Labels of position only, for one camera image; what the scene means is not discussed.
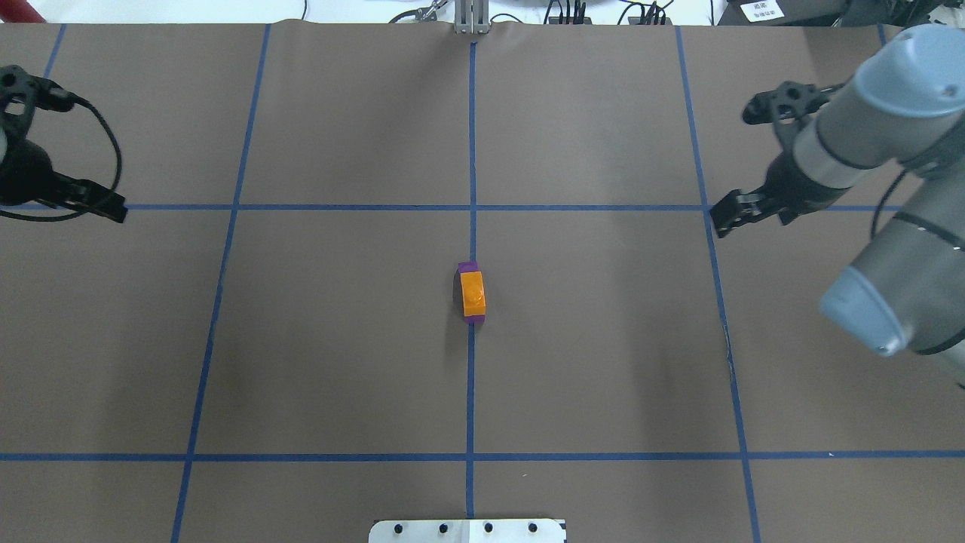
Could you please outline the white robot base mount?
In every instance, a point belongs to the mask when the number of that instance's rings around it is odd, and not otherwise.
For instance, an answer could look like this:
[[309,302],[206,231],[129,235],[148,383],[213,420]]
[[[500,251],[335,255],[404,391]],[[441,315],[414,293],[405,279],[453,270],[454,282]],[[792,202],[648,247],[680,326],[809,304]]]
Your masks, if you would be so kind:
[[565,521],[549,518],[389,520],[374,523],[369,542],[566,542]]

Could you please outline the grey robot arm orange side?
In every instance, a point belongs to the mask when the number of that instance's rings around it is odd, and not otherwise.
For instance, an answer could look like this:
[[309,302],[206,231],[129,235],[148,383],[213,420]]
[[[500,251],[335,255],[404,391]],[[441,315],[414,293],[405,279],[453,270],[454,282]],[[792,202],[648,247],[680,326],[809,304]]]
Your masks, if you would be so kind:
[[[34,100],[35,106],[41,107],[41,95],[43,94],[41,90],[49,87],[53,89],[56,85],[49,80],[44,80],[39,76],[27,75],[24,69],[18,68],[18,66],[4,66],[2,68],[2,78],[6,77],[5,81],[11,80],[13,86],[7,87],[2,83],[2,105],[6,106],[8,103],[18,103],[25,104]],[[84,103],[83,99],[72,95],[72,93],[66,92],[66,90],[52,90],[53,95],[44,95],[45,99],[52,100],[54,97],[65,97],[66,101],[63,103],[65,107],[73,106],[83,106],[87,109],[92,109],[89,103]],[[833,205],[828,207],[829,212],[869,212],[875,211],[875,220],[881,219],[883,213],[885,212],[899,212],[899,208],[902,205],[908,205],[911,202],[911,193],[909,193],[908,200],[902,204],[897,204],[897,200],[892,201],[889,205],[885,205],[890,196],[896,195],[897,185],[902,181],[904,175],[908,175],[907,179],[912,179],[912,173],[910,169],[900,174],[889,189],[882,195],[880,201],[875,205]],[[83,207],[82,212],[89,212],[89,216],[105,216],[107,219],[113,221],[123,221],[127,210],[141,210],[141,212],[160,212],[160,210],[190,210],[190,212],[200,212],[200,210],[206,210],[207,212],[228,212],[230,210],[232,213],[235,212],[305,212],[305,210],[310,210],[310,212],[465,212],[472,214],[473,217],[476,216],[476,212],[693,212],[693,213],[704,213],[709,212],[709,205],[603,205],[603,204],[593,204],[593,205],[576,205],[576,204],[538,204],[538,205],[476,205],[476,204],[459,204],[459,205],[427,205],[427,204],[379,204],[379,205],[363,205],[363,204],[241,204],[239,201],[235,201],[233,204],[131,204],[130,202],[124,203],[118,200],[117,212],[107,209],[107,205],[103,207],[93,207],[93,209],[86,209]],[[2,216],[7,216],[9,214],[13,219],[25,220],[25,221],[60,221],[68,219],[76,219],[72,210],[67,214],[62,214],[62,216],[56,216],[56,214],[51,214],[50,216],[31,216],[31,214],[21,214],[14,212],[23,212],[27,210],[42,210],[39,204],[29,204],[20,207],[2,206]]]

